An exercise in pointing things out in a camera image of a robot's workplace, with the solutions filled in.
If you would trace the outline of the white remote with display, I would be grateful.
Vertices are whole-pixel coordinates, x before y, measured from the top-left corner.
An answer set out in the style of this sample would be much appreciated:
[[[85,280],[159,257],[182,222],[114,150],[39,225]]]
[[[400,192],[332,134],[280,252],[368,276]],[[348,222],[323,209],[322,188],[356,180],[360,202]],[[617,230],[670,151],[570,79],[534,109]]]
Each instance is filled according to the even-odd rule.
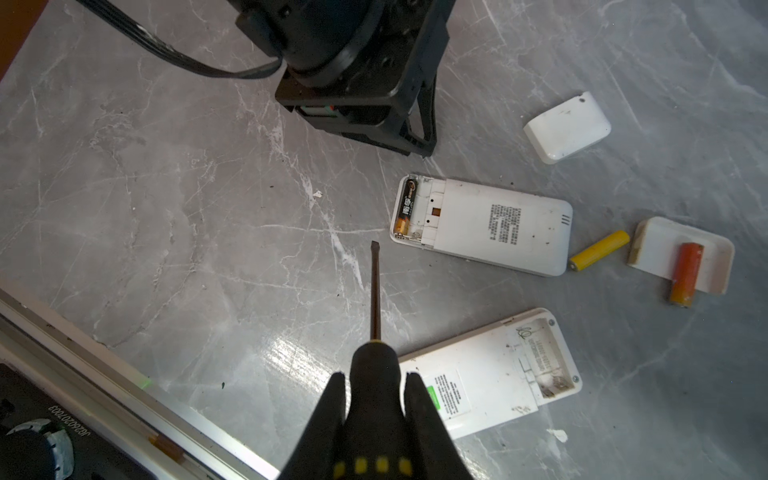
[[[407,236],[393,233],[403,186],[418,182]],[[400,181],[390,221],[399,244],[543,277],[568,266],[570,203],[464,180],[411,174]]]

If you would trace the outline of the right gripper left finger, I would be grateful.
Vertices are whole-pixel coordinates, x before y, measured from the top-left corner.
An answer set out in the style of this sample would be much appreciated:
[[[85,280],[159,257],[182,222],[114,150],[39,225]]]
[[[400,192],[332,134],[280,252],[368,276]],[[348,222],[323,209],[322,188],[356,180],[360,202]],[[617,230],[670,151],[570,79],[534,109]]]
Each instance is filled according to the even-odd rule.
[[[341,372],[331,375],[280,480],[331,479],[335,443],[345,419],[346,385]]]

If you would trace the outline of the black yellow screwdriver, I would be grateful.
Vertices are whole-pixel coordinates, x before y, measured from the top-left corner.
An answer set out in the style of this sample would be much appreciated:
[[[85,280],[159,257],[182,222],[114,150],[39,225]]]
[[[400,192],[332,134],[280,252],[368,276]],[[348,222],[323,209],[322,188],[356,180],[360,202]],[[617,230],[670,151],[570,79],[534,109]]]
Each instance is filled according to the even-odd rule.
[[[401,369],[382,339],[380,244],[371,243],[370,338],[350,366],[350,405],[335,447],[333,479],[420,479],[423,469],[403,411]]]

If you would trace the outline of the yellow AA battery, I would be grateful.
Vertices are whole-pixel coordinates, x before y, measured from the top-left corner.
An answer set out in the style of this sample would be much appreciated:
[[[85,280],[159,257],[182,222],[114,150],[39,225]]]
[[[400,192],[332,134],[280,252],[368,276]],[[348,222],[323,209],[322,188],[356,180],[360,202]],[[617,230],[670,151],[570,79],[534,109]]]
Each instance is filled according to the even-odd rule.
[[[573,271],[583,271],[630,242],[627,232],[619,230],[573,255],[568,266]]]

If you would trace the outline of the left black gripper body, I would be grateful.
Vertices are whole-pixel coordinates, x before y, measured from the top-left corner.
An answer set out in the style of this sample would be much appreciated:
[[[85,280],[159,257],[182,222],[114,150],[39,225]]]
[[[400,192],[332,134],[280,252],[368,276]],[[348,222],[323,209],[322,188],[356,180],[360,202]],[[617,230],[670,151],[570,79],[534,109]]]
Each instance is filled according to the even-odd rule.
[[[286,70],[276,101],[313,128],[433,154],[452,1],[234,1],[237,27]]]

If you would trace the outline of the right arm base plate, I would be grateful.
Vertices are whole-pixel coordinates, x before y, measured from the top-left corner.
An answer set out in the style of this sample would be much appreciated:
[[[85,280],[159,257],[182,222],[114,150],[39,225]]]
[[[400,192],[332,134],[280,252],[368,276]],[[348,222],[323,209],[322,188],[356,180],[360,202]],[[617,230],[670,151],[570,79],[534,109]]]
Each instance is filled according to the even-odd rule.
[[[3,364],[1,477],[153,479],[155,476]]]

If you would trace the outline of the white remote control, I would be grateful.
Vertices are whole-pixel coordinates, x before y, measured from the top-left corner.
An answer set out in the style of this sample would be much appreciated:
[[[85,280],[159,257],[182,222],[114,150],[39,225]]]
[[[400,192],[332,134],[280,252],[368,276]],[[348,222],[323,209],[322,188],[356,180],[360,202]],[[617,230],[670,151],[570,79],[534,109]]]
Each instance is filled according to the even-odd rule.
[[[555,316],[534,308],[399,358],[418,373],[452,439],[572,396],[582,379]]]

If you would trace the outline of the orange AA battery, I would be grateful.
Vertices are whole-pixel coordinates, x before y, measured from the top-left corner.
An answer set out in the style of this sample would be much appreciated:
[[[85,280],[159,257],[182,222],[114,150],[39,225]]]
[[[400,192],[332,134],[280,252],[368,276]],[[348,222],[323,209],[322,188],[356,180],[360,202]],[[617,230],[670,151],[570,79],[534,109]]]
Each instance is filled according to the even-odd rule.
[[[672,305],[682,308],[692,306],[703,252],[704,246],[698,243],[680,245],[668,296]]]

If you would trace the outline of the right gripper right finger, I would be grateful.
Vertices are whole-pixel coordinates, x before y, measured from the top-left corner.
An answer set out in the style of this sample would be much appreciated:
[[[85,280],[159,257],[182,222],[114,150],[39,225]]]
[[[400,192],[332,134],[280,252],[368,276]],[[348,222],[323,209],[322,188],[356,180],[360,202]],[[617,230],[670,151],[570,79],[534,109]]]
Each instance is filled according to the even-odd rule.
[[[404,402],[415,462],[415,479],[472,480],[422,377],[417,373],[406,375]]]

